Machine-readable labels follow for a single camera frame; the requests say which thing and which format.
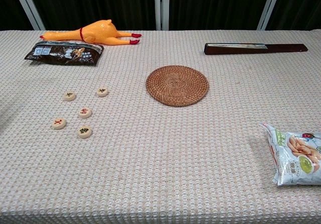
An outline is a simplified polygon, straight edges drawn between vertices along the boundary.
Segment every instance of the dark snack bag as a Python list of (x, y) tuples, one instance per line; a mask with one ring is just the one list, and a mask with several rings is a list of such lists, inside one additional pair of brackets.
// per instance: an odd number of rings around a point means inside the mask
[(25, 59), (57, 65), (95, 66), (103, 50), (104, 47), (101, 45), (40, 41)]

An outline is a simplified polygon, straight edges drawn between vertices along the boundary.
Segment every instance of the white vertical frame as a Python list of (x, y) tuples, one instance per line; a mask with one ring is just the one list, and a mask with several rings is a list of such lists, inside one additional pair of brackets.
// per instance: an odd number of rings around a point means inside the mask
[(263, 9), (259, 24), (257, 26), (257, 30), (262, 30), (262, 31), (265, 30), (267, 23), (270, 20), (275, 3), (276, 3), (276, 0), (266, 0), (265, 7)]
[(155, 0), (155, 20), (156, 20), (156, 30), (160, 31), (162, 29), (161, 0)]
[(34, 30), (45, 30), (33, 0), (19, 0)]
[(170, 0), (162, 0), (162, 30), (169, 30), (170, 23)]

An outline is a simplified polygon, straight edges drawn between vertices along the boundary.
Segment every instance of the food image on package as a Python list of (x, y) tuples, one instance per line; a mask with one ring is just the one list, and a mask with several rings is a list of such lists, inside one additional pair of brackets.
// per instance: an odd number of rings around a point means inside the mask
[(281, 132), (261, 124), (268, 141), (276, 170), (277, 185), (321, 185), (321, 133)]

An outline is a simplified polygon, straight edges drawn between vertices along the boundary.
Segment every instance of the dark curtain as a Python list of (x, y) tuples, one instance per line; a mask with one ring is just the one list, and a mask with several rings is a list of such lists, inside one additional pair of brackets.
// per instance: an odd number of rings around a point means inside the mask
[(19, 0), (0, 0), (0, 31), (33, 30)]
[(170, 30), (256, 30), (266, 0), (170, 0)]
[(266, 29), (321, 29), (321, 0), (277, 0)]
[(118, 30), (155, 30), (154, 0), (33, 0), (47, 30), (112, 19)]

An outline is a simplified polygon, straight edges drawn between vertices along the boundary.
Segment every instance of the textured table cloth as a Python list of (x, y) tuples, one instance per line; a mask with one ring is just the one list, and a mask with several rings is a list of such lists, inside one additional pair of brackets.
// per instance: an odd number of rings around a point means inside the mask
[[(321, 186), (273, 184), (258, 124), (321, 131), (321, 30), (137, 33), (138, 45), (106, 46), (87, 67), (24, 60), (43, 32), (0, 32), (0, 223), (318, 222)], [(308, 51), (205, 55), (215, 42)], [(153, 99), (145, 81), (166, 65), (203, 73), (205, 98)], [(105, 85), (109, 95), (95, 95)], [(93, 112), (85, 120), (83, 106)], [(65, 128), (51, 128), (57, 117)]]

